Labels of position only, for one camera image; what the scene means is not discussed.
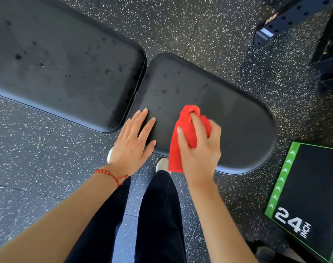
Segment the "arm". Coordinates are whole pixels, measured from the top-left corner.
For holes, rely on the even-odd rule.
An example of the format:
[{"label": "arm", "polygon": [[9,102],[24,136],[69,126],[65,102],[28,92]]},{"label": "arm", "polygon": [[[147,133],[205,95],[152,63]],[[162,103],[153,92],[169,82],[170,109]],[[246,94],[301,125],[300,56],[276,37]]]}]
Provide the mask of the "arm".
[{"label": "arm", "polygon": [[199,117],[195,114],[191,114],[191,117],[197,135],[197,148],[192,149],[188,146],[180,127],[177,130],[178,143],[182,167],[210,259],[212,263],[258,263],[237,229],[213,181],[215,168],[221,156],[221,127],[209,120],[212,131],[207,138]]},{"label": "arm", "polygon": [[[147,113],[147,109],[137,111],[131,120],[127,120],[114,145],[109,164],[101,169],[119,178],[134,174],[145,163],[156,144],[156,141],[152,141],[144,150],[155,118],[146,124],[138,136]],[[63,262],[94,214],[116,188],[113,177],[103,173],[94,174],[57,207],[1,247],[0,263]]]}]

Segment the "speckled floor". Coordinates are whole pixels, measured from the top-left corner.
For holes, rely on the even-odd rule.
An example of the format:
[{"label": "speckled floor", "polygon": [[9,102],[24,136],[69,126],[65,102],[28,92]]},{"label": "speckled floor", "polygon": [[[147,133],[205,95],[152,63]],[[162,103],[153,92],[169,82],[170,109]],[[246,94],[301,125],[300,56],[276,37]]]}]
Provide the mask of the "speckled floor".
[{"label": "speckled floor", "polygon": [[[243,236],[283,252],[285,233],[263,213],[290,142],[333,144],[333,92],[318,96],[309,65],[331,8],[279,35],[261,50],[254,30],[288,0],[62,0],[137,41],[151,61],[174,52],[260,99],[279,128],[278,146],[264,166],[246,175],[215,174],[221,196]],[[98,134],[0,98],[0,246],[81,185],[105,163],[117,133]],[[133,262],[139,205],[158,158],[132,178],[114,262]],[[178,189],[189,262],[209,262],[185,179]]]}]

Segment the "finger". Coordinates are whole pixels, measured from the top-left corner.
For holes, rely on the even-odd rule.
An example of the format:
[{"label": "finger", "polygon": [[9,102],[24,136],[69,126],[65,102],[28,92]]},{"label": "finger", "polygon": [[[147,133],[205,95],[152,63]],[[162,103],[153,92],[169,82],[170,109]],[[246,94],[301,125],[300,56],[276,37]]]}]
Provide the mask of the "finger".
[{"label": "finger", "polygon": [[209,123],[211,126],[211,132],[208,140],[212,144],[218,144],[220,146],[221,127],[213,120],[209,120]]},{"label": "finger", "polygon": [[130,134],[132,136],[137,137],[138,132],[141,129],[142,123],[147,117],[147,114],[148,114],[148,110],[147,110],[147,108],[144,108],[142,113],[138,116],[138,118],[134,122],[133,127],[131,128]]},{"label": "finger", "polygon": [[204,124],[197,115],[191,113],[192,123],[195,126],[195,132],[197,137],[197,144],[207,142],[207,132],[205,131]]},{"label": "finger", "polygon": [[125,129],[126,129],[126,127],[128,126],[128,123],[129,123],[129,122],[130,122],[130,118],[126,120],[126,122],[125,122],[125,124],[124,124],[122,130],[120,131],[120,134],[119,134],[117,140],[121,139],[121,138],[124,136]]},{"label": "finger", "polygon": [[188,142],[180,126],[177,127],[177,141],[179,143],[181,158],[183,155],[187,155],[190,152],[190,147],[188,146]]},{"label": "finger", "polygon": [[149,136],[149,133],[151,132],[154,124],[156,122],[156,118],[153,117],[151,120],[148,121],[148,123],[144,126],[142,129],[140,135],[138,136],[138,139],[141,140],[141,142],[146,143],[146,140]]},{"label": "finger", "polygon": [[130,132],[131,132],[131,128],[133,127],[136,119],[139,117],[139,115],[141,114],[141,111],[138,110],[134,116],[131,118],[130,122],[128,123],[128,125],[126,126],[125,132],[124,132],[124,136],[128,137]]},{"label": "finger", "polygon": [[148,159],[148,157],[151,156],[156,143],[157,143],[157,141],[153,140],[148,144],[147,148],[144,150],[142,157],[141,157],[142,164],[144,164],[146,162],[146,160]]}]

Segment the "black plyo box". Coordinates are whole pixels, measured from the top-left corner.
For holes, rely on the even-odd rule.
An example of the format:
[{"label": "black plyo box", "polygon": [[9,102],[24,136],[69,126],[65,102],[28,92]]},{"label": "black plyo box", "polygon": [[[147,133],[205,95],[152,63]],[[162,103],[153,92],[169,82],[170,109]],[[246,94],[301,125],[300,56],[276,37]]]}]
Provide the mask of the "black plyo box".
[{"label": "black plyo box", "polygon": [[333,148],[293,142],[265,214],[333,263]]}]

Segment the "red towel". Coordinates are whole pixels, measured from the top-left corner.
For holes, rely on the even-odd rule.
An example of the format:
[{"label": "red towel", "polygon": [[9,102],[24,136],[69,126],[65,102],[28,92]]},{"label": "red towel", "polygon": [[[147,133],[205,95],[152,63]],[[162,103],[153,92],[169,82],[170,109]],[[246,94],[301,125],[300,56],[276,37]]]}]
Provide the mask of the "red towel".
[{"label": "red towel", "polygon": [[197,137],[195,127],[193,126],[190,113],[195,113],[199,116],[200,120],[204,124],[207,136],[210,136],[211,126],[204,115],[200,115],[200,109],[196,105],[186,105],[180,112],[180,118],[176,122],[173,136],[171,138],[170,150],[169,150],[169,171],[184,173],[181,164],[181,154],[179,143],[177,141],[177,127],[180,126],[185,133],[187,142],[191,148],[197,147]]}]

